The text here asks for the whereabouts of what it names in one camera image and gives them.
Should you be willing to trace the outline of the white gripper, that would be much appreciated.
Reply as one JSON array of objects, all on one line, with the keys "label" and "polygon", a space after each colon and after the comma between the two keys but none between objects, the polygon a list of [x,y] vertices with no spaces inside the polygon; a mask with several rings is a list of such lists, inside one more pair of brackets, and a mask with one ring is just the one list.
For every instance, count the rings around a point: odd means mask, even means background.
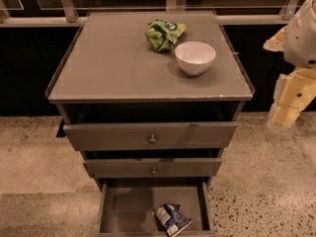
[{"label": "white gripper", "polygon": [[316,69],[296,67],[285,77],[281,95],[271,106],[267,128],[271,131],[288,130],[315,98]]}]

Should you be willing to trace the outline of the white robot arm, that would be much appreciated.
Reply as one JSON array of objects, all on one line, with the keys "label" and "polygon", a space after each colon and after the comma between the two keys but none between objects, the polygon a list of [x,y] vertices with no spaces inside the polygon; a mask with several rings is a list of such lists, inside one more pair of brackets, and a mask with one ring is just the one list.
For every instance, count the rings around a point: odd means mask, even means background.
[{"label": "white robot arm", "polygon": [[290,128],[316,98],[316,0],[306,0],[288,24],[268,39],[263,48],[282,51],[295,66],[276,80],[267,127],[275,132]]}]

